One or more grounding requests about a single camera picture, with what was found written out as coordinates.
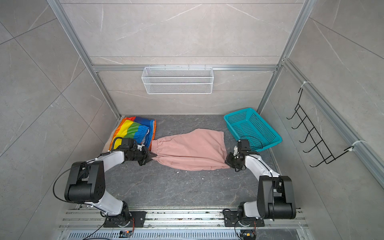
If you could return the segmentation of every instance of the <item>pink fabric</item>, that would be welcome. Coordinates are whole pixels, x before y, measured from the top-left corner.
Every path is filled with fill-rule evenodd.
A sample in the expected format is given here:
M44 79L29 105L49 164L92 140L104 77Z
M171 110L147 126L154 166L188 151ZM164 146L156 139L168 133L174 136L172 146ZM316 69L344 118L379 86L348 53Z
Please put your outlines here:
M224 132L196 129L186 134L162 137L152 141L154 160L168 167L186 170L229 168L224 163L227 150Z

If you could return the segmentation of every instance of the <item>vertical metal post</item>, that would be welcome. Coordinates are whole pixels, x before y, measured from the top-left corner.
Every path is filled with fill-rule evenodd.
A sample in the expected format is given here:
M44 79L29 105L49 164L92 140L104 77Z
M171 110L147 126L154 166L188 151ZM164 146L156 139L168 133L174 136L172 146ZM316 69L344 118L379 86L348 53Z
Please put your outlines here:
M120 118L121 114L120 114L119 110L117 109L114 101L112 100L111 96L109 95L109 91L104 86L101 78L93 70L91 59L89 58L89 55L87 54L84 46L81 44L80 39L76 35L76 33L73 29L73 26L72 26L68 16L65 14L61 3L58 0L47 0L47 1L48 1L48 4L51 6L53 12L55 13L57 19L61 23L65 33L68 36L68 38L71 40L71 43L73 44L74 48L76 49L77 53L79 54L85 67L87 68L87 70L91 74L93 80L96 82L96 85L100 89L101 93L104 95L104 98L107 101L108 105L110 106L112 112L114 113L116 118Z
M316 1L317 0L306 0L304 2L303 7L300 11L299 17L296 20L296 23L293 27L291 35L288 38L288 41L285 45L283 53L281 54L281 57L280 57L279 62L277 64L278 65L277 71L272 75L271 80L269 81L268 86L265 89L264 95L260 101L258 108L257 108L258 114L261 114L261 112L263 111L264 106L265 106L266 102L268 101L268 98L271 95L272 90L273 90L273 88L277 82L277 79L278 79L278 77L282 71L282 68L283 68L282 62L284 61L284 58L288 58L289 55L291 54L292 49L295 46L295 43L296 43L297 39L299 38L301 30L303 29Z

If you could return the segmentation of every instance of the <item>wire mesh shelf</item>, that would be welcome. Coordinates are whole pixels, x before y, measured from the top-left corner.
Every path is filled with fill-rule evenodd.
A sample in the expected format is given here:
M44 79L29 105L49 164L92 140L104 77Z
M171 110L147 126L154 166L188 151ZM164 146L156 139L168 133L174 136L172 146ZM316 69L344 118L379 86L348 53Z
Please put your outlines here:
M148 94L212 93L211 67L146 67L141 76Z

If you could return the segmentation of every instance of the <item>metal beam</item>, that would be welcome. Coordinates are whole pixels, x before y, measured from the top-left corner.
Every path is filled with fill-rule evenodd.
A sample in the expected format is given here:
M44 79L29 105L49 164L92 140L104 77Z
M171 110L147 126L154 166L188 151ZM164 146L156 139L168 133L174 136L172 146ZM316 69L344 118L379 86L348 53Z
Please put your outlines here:
M73 44L74 48L76 49L77 53L79 54L85 67L87 68L87 70L91 74L93 80L95 81L96 85L100 89L101 93L104 95L104 98L107 101L110 108L112 109L112 112L115 114L116 118L120 118L121 114L119 113L119 110L117 109L114 101L112 100L111 96L109 95L109 91L104 86L101 78L92 69L91 59L89 58L89 55L87 54L87 52L85 51L85 48L81 44L80 39L76 35L68 16L64 12L64 9L63 9L61 3L58 0L47 0L47 1L48 1L48 4L51 6L53 12L55 13L57 19L59 20L59 22L63 26L65 33L67 34L68 38L71 40L71 43Z
M292 76L302 84L309 81L300 70L289 60L284 59L283 66L292 74ZM308 96L322 111L325 117L331 122L333 127L343 137L343 139L351 146L352 143L363 138L349 125L349 123L341 116L341 114L325 99L325 97L311 83L303 85ZM381 158L370 148L367 143L359 142L354 146L353 152L364 163L368 170L372 173L379 184L384 188L384 164Z
M144 65L144 64L129 64L129 65L93 65L94 71L143 71L145 67L211 67L214 71L276 71L277 65Z
M283 53L279 59L279 62L278 62L278 69L277 71L272 75L271 77L271 80L269 81L268 83L268 86L264 92L264 95L260 101L260 104L257 108L257 112L258 114L261 114L261 112L263 111L264 109L264 106L266 104L266 102L268 101L268 98L269 96L271 95L272 93L272 90L277 82L277 79L279 78L279 75L281 73L281 64L282 64L282 61L284 58L287 58L289 57L289 55L291 54L292 52L292 49L293 47L295 46L295 43L297 41L297 39L299 38L299 35L313 9L313 6L315 5L317 0L306 0L303 4L303 7L300 11L300 14L299 14L299 17L297 18L296 20L296 23L293 27L293 30L291 32L291 35L289 36L288 38L288 41L284 47L284 50L283 50Z

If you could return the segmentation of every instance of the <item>yellow stripe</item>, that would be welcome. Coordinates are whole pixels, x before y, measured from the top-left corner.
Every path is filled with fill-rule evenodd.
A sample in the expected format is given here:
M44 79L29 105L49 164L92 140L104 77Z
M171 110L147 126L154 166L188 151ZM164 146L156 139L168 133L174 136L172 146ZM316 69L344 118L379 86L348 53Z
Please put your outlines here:
M115 137L125 137L127 135L128 128L133 124L131 120L126 120L124 124L121 126L120 131L116 134ZM116 149L121 145L121 139L116 139L115 146L113 149Z

